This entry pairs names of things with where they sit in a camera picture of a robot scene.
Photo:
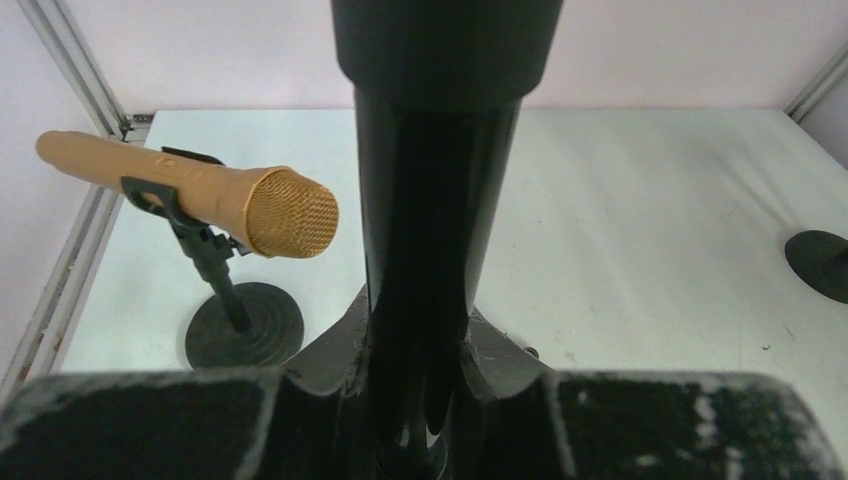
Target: black disc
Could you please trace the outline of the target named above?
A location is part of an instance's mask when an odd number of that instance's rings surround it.
[[[280,365],[300,350],[303,315],[291,295],[267,283],[240,283],[235,289],[250,330],[236,332],[213,296],[186,332],[186,356],[193,368]]]
[[[848,240],[828,232],[809,230],[786,242],[784,252],[792,270],[815,291],[848,303],[848,265],[837,255],[848,250]]]

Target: small black object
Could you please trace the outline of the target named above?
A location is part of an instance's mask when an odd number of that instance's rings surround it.
[[[214,157],[172,148],[167,153],[212,164]],[[195,313],[186,334],[186,356],[194,368],[279,365],[303,343],[303,315],[294,299],[263,283],[233,285],[227,259],[239,244],[189,217],[180,208],[175,188],[134,177],[122,177],[121,187],[136,207],[168,219],[180,247],[215,295]],[[155,196],[161,206],[146,196]]]
[[[300,350],[303,316],[285,291],[267,283],[235,286],[250,318],[250,329],[233,329],[214,296],[194,314],[186,333],[186,356],[193,368],[280,365]]]
[[[786,242],[786,260],[807,285],[848,303],[848,240],[820,230],[801,232]]]

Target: gold microphone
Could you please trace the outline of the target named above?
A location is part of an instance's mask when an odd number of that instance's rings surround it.
[[[81,132],[47,132],[36,150],[59,171],[119,192],[122,177],[173,187],[188,216],[266,257],[314,257],[339,223],[333,194],[288,167],[239,170]],[[161,206],[152,195],[145,199]]]

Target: microphone grille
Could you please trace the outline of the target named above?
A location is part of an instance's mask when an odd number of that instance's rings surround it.
[[[330,245],[339,223],[330,190],[290,168],[263,177],[246,210],[248,241],[267,257],[314,257]]]

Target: white table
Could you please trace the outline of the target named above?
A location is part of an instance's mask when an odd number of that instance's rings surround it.
[[[160,112],[148,147],[329,186],[341,223],[311,260],[231,260],[300,304],[309,342],[364,281],[351,111]],[[525,111],[477,306],[559,369],[755,371],[790,382],[848,459],[848,306],[783,244],[848,237],[848,172],[781,112]],[[63,371],[185,369],[210,295],[166,223],[124,205]]]

